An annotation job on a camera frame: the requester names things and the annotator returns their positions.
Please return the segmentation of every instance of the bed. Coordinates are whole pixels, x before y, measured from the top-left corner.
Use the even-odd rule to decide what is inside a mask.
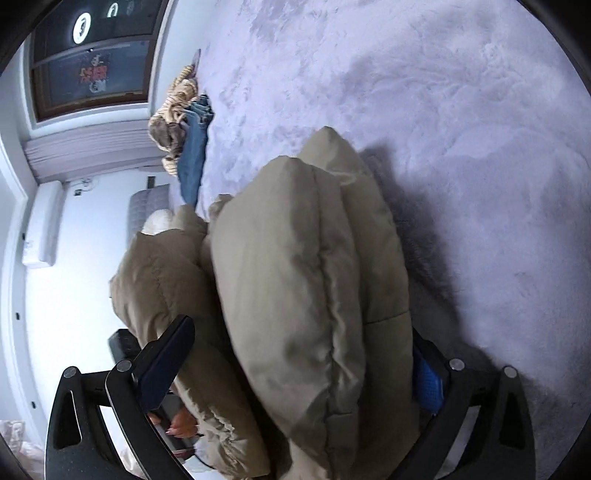
[[[394,213],[415,327],[518,368],[548,478],[591,411],[591,98],[550,32],[515,0],[233,0],[199,80],[199,211],[336,128]]]

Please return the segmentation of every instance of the blue fabric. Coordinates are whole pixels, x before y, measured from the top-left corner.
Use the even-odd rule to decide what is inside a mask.
[[[214,114],[207,95],[200,95],[184,111],[189,133],[177,163],[178,182],[185,203],[196,207],[205,165],[207,127]]]

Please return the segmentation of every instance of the window frame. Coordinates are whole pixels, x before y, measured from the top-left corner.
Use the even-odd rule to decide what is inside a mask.
[[[154,30],[150,35],[135,35],[130,37],[118,37],[109,38],[107,40],[100,40],[97,42],[92,42],[85,45],[73,47],[68,50],[64,50],[38,62],[34,62],[35,31],[33,31],[33,33],[31,34],[31,48],[29,50],[29,78],[31,93],[33,97],[33,112],[35,114],[35,120],[37,122],[43,122],[62,115],[67,115],[69,113],[81,112],[104,106],[133,105],[136,103],[148,102],[148,98],[150,95],[150,78],[152,74],[152,69],[154,67],[154,57],[156,53],[158,36],[160,34],[160,29],[162,27],[162,23],[169,2],[170,0],[162,1],[160,9],[158,10],[158,15],[156,16],[156,20],[154,23]],[[127,43],[130,41],[149,42],[148,54],[146,56],[144,69],[144,81],[141,93],[121,93],[113,94],[110,96],[103,96],[100,98],[74,100],[72,102],[64,103],[62,105],[57,106],[51,106],[49,104],[48,94],[45,90],[45,85],[47,85],[47,81],[44,79],[44,76],[47,75],[47,69],[43,68],[45,64],[62,57],[72,55],[74,53],[88,51],[91,48],[105,48],[122,43]]]

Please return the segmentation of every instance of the hand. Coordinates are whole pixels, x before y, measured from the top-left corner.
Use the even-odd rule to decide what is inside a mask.
[[[197,419],[189,413],[187,407],[182,407],[174,416],[166,433],[178,439],[195,437],[197,435]]]

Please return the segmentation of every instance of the circular light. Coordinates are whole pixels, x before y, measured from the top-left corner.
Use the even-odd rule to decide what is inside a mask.
[[[107,17],[108,18],[116,17],[118,13],[119,13],[119,4],[114,3],[113,5],[111,5],[109,7],[109,11],[107,12]]]
[[[78,17],[78,20],[76,20],[76,24],[74,25],[74,31],[72,34],[75,44],[78,45],[84,42],[86,36],[88,35],[88,32],[90,31],[90,22],[91,18],[88,12]]]

